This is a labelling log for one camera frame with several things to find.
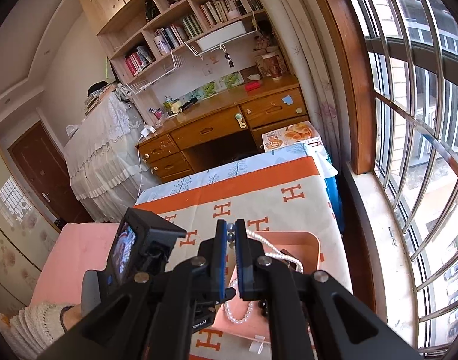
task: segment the door handle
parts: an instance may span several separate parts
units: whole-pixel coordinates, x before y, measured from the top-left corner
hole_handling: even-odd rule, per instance
[[[266,114],[270,114],[271,112],[277,112],[282,109],[282,105],[275,105],[274,107],[270,107],[269,109],[266,109]]]
[[[212,127],[206,127],[203,130],[201,130],[199,134],[204,135],[204,134],[207,134],[208,132],[211,132],[212,130],[213,130]]]

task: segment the metal screw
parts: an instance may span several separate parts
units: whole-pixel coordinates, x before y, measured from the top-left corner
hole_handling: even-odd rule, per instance
[[[259,256],[257,258],[257,263],[260,266],[269,266],[269,265],[272,264],[272,259],[270,257],[267,257],[267,256]]]
[[[203,256],[195,256],[191,258],[191,264],[193,266],[203,266],[206,263],[206,259]]]
[[[134,281],[136,283],[147,283],[149,280],[149,274],[147,272],[138,272],[134,275]]]
[[[314,279],[316,279],[320,283],[325,283],[327,280],[329,280],[329,275],[326,271],[315,271]]]

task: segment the blue sticker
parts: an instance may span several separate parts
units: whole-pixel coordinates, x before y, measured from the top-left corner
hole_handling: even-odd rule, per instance
[[[284,98],[282,99],[282,101],[283,101],[284,103],[286,103],[287,105],[291,105],[291,104],[293,103],[292,97],[290,97],[289,95],[286,96],[286,97],[284,97]]]

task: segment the pearl necklace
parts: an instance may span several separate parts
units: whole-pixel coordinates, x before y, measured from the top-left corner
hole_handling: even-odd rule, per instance
[[[286,254],[281,253],[281,251],[278,248],[276,248],[273,244],[271,244],[268,240],[266,240],[261,235],[256,234],[256,233],[254,233],[252,231],[249,231],[249,230],[246,230],[246,233],[247,233],[248,237],[253,238],[253,239],[257,239],[258,241],[262,242],[263,244],[266,244],[268,247],[270,247],[275,252],[275,253],[266,253],[267,257],[271,257],[271,258],[278,259],[278,260],[290,261],[290,262],[296,264],[296,272],[304,273],[304,267],[302,266],[302,263],[298,259],[296,259],[296,258],[294,258],[292,256],[288,256]],[[232,280],[231,283],[229,284],[229,287],[232,287],[237,291],[237,288],[236,288],[237,287],[237,279]],[[231,310],[229,308],[229,301],[224,303],[224,311],[226,312],[226,316],[227,316],[228,320],[230,320],[232,323],[235,323],[237,325],[240,325],[241,323],[247,322],[247,319],[249,318],[249,316],[252,313],[252,308],[253,307],[254,307],[254,301],[251,300],[249,302],[249,304],[247,305],[247,311],[246,311],[246,313],[244,315],[244,318],[238,320],[232,315],[232,312],[231,312]]]
[[[237,291],[237,288],[236,288],[237,287],[237,279],[232,280],[231,283],[229,284],[229,287],[232,287]],[[249,316],[252,313],[252,308],[253,307],[254,307],[254,301],[251,300],[249,302],[249,304],[247,305],[247,311],[246,311],[244,317],[242,319],[236,319],[232,315],[232,312],[231,312],[231,310],[229,308],[229,301],[224,303],[224,311],[226,312],[226,316],[227,316],[228,320],[230,320],[232,323],[235,323],[237,325],[240,325],[241,323],[247,322],[247,319],[249,318]]]

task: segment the wooden bookshelf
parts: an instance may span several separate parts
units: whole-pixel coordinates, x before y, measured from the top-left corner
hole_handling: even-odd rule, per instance
[[[262,15],[265,15],[265,14],[266,14],[266,10],[265,9],[260,9],[258,11],[254,11],[254,15],[256,16],[256,18],[260,17]],[[210,33],[214,32],[214,31],[220,30],[221,28],[223,28],[223,27],[225,27],[225,26],[227,26],[229,24],[235,23],[236,21],[249,20],[250,18],[252,18],[252,12],[248,13],[247,15],[242,15],[242,16],[236,17],[233,20],[226,21],[225,23],[217,24],[216,26],[212,27],[210,30],[205,31],[202,34],[200,34],[200,35],[198,35],[198,36],[196,36],[194,38],[191,38],[187,43],[189,43],[189,44],[193,43],[196,40],[201,39],[202,37],[204,37],[206,35],[209,35]],[[177,46],[175,49],[173,49],[172,53],[176,54],[177,52],[184,51],[184,50],[188,50],[188,48],[187,48],[187,46],[185,44],[182,44],[180,46]],[[148,67],[146,67],[145,69],[140,71],[136,76],[134,76],[134,78],[131,79],[128,82],[128,84],[133,84],[137,80],[141,80],[146,74],[148,74],[149,72],[153,71],[157,66],[160,66],[161,62],[167,61],[167,58],[171,59],[171,54],[166,54],[163,57],[158,58],[155,62],[153,62]]]
[[[179,24],[180,20],[188,15],[194,14],[199,21],[203,33],[189,40],[193,43],[210,33],[219,30],[227,25],[240,20],[250,20],[252,13],[237,17],[225,23],[219,23],[211,26],[200,9],[200,5],[211,0],[180,0],[177,3],[169,5],[167,0],[153,0],[160,10],[160,14],[147,23],[145,17],[145,0],[131,0],[123,9],[104,26],[98,34],[98,38],[111,60],[120,79],[128,84],[137,82],[144,76],[154,71],[161,63],[167,62],[171,54],[161,55],[157,49],[154,39],[154,31],[158,28],[168,27],[173,24]],[[266,14],[264,9],[258,10],[255,15]],[[156,61],[142,70],[136,76],[132,76],[129,68],[125,66],[124,56],[132,49],[139,45],[147,45],[151,50]],[[183,44],[172,50],[173,53],[182,52],[187,47]]]

